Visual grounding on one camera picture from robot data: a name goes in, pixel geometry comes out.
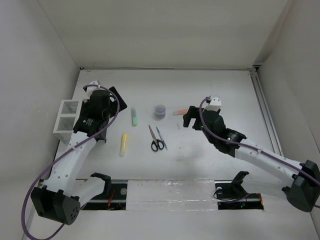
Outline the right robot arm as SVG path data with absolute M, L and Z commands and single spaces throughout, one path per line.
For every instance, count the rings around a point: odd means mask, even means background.
M 244 134 L 227 128 L 219 111 L 190 106 L 183 115 L 187 128 L 202 131 L 208 142 L 221 153 L 246 161 L 273 175 L 283 183 L 287 201 L 303 212 L 311 212 L 320 196 L 320 170 L 311 161 L 299 162 L 259 147 Z

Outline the jar of paper clips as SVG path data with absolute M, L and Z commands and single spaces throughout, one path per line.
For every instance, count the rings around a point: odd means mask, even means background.
M 158 104 L 155 106 L 154 108 L 154 115 L 158 118 L 158 119 L 163 119 L 166 116 L 166 107 L 162 104 Z

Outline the blue ballpoint pen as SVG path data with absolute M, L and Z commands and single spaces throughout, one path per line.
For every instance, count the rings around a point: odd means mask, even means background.
M 158 135 L 160 137 L 160 140 L 163 142 L 163 146 L 164 146 L 165 150 L 168 150 L 167 144 L 166 144 L 166 142 L 165 142 L 165 140 L 164 140 L 159 128 L 157 126 L 155 128 L 156 128 L 156 131 L 157 131 L 157 133 L 158 133 Z

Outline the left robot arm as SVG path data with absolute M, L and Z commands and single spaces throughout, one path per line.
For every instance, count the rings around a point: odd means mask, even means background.
M 119 112 L 128 106 L 114 86 L 104 88 L 91 83 L 83 88 L 89 95 L 82 101 L 79 117 L 74 124 L 67 148 L 42 187 L 34 187 L 30 198 L 40 217 L 71 225 L 80 209 L 98 196 L 112 194 L 111 177 L 93 173 L 82 185 L 77 176 L 90 151 L 98 141 L 107 141 L 107 128 Z

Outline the black handled scissors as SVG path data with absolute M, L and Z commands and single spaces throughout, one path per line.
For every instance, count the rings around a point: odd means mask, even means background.
M 161 141 L 160 139 L 157 139 L 151 126 L 149 125 L 148 126 L 149 128 L 149 131 L 150 131 L 150 134 L 151 134 L 151 137 L 152 137 L 152 143 L 151 143 L 151 150 L 153 152 L 157 152 L 157 151 L 161 151 L 164 149 L 164 143 L 163 141 Z

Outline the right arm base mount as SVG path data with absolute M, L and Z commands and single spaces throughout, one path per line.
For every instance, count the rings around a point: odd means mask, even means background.
M 243 187 L 248 171 L 240 171 L 232 180 L 215 180 L 213 198 L 218 210 L 264 210 L 260 193 L 248 193 Z

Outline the green highlighter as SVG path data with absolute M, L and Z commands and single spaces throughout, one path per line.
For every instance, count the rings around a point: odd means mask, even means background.
M 138 125 L 137 112 L 134 106 L 131 108 L 131 122 L 133 127 L 136 127 Z

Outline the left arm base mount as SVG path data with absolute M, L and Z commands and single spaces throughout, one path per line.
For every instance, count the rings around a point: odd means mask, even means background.
M 81 209 L 85 211 L 125 211 L 127 194 L 127 180 L 112 180 L 109 193 L 95 196 Z

